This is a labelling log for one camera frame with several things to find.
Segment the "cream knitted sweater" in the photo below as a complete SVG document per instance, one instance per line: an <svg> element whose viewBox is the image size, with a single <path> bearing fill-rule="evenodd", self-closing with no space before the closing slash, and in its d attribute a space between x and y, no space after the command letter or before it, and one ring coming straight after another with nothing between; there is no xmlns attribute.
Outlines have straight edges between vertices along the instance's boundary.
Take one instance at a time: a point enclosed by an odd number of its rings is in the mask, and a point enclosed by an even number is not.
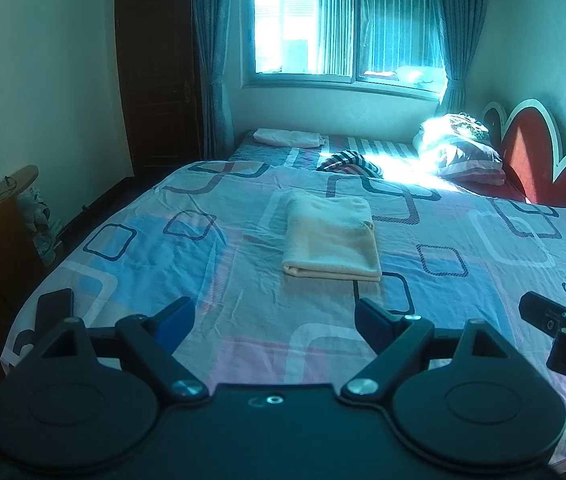
<svg viewBox="0 0 566 480"><path fill-rule="evenodd" d="M287 195L282 269L294 278L378 282L371 207L362 197Z"/></svg>

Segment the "red heart headboard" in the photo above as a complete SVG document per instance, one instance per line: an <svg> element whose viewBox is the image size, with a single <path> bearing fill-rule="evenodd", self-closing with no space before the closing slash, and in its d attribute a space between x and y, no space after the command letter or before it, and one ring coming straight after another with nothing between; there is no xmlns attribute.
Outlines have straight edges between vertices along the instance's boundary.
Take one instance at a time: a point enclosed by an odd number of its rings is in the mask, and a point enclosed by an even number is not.
<svg viewBox="0 0 566 480"><path fill-rule="evenodd" d="M528 204L566 208L566 151L550 111L538 100L523 100L507 113L490 102L481 113L501 155L505 183L494 196Z"/></svg>

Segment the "striped grey pillow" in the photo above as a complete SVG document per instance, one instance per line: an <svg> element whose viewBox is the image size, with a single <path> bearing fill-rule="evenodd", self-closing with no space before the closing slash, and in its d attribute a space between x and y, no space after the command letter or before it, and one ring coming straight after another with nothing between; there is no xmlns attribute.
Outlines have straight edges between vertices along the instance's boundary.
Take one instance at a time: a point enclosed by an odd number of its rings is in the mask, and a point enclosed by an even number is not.
<svg viewBox="0 0 566 480"><path fill-rule="evenodd" d="M420 124L412 144L422 166L452 182L504 185L503 160L491 142L485 144L458 136L450 126L449 115L429 118Z"/></svg>

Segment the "colourful folded cloth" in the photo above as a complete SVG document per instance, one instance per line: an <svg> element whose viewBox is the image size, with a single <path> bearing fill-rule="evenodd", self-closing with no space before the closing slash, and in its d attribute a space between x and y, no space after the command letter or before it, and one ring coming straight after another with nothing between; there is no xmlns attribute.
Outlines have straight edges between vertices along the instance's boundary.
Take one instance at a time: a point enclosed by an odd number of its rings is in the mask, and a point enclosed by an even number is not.
<svg viewBox="0 0 566 480"><path fill-rule="evenodd" d="M458 136L485 144L491 142L489 129L473 116L464 113L450 114L449 122L452 130Z"/></svg>

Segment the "patterned bed quilt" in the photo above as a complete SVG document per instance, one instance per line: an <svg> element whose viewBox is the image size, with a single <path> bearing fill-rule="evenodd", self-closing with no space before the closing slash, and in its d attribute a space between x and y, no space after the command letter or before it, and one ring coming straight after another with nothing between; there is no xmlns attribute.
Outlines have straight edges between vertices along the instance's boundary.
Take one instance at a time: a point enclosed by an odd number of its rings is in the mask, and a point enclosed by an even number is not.
<svg viewBox="0 0 566 480"><path fill-rule="evenodd" d="M3 350L27 479L554 479L566 207L195 162L96 228Z"/></svg>

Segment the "striped folded garment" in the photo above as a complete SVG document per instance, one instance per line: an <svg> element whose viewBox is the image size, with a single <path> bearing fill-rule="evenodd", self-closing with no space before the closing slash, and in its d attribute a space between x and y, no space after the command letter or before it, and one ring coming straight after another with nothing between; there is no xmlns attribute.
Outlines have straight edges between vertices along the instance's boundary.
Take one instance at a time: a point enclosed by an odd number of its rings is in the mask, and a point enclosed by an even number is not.
<svg viewBox="0 0 566 480"><path fill-rule="evenodd" d="M336 172L336 174L357 174L358 176L383 179L383 169L366 160L356 151L340 151L327 157L316 167L318 171Z"/></svg>

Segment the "white item on windowsill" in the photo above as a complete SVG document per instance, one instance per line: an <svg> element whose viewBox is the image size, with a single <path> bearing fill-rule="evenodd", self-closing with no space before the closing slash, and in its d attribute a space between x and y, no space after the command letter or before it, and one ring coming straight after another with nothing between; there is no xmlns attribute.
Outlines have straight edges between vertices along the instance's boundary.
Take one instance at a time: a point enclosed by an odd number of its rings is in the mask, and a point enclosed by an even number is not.
<svg viewBox="0 0 566 480"><path fill-rule="evenodd" d="M447 80L446 71L442 67L403 65L396 69L401 82L412 86L440 86Z"/></svg>

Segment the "pink small pillow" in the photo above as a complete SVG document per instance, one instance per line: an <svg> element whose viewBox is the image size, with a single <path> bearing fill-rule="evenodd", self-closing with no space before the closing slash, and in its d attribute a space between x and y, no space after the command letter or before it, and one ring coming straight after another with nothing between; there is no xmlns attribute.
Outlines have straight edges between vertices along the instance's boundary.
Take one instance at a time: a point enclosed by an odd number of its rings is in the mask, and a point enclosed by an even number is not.
<svg viewBox="0 0 566 480"><path fill-rule="evenodd" d="M319 133L259 128L252 135L260 144L277 148L320 148L325 140Z"/></svg>

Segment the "right teal curtain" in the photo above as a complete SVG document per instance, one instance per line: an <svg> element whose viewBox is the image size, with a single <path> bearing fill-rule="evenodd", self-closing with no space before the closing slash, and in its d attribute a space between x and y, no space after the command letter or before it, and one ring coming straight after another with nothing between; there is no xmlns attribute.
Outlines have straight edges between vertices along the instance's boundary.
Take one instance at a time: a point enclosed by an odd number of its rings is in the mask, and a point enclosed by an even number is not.
<svg viewBox="0 0 566 480"><path fill-rule="evenodd" d="M487 0L435 0L447 87L437 108L458 113L465 104L465 83L484 27Z"/></svg>

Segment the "teal curtain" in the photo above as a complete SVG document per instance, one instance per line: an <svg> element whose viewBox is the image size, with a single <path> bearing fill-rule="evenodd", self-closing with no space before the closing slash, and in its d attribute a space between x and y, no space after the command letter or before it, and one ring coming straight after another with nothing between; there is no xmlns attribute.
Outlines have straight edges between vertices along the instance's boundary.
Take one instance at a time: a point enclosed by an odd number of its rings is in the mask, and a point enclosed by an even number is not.
<svg viewBox="0 0 566 480"><path fill-rule="evenodd" d="M447 87L437 108L458 113L465 104L465 83L484 27L487 0L435 0Z"/></svg>
<svg viewBox="0 0 566 480"><path fill-rule="evenodd" d="M231 0L193 0L202 90L202 149L205 159L224 159L234 132L225 84Z"/></svg>

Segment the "left teal curtain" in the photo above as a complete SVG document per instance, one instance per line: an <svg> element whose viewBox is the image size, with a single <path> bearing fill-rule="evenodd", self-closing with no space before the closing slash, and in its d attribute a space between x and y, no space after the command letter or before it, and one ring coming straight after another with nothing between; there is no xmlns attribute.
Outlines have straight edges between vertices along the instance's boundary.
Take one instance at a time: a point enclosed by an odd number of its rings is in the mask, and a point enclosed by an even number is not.
<svg viewBox="0 0 566 480"><path fill-rule="evenodd" d="M231 0L193 0L202 90L202 149L205 159L224 159L234 132L225 84Z"/></svg>

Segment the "window with frame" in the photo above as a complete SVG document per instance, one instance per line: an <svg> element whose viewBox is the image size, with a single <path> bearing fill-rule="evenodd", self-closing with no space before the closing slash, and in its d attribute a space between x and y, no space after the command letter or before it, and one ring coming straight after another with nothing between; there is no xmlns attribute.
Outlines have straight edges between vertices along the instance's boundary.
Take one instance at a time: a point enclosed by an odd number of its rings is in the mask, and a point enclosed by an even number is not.
<svg viewBox="0 0 566 480"><path fill-rule="evenodd" d="M403 65L443 67L435 0L242 0L244 72L251 84L397 88Z"/></svg>

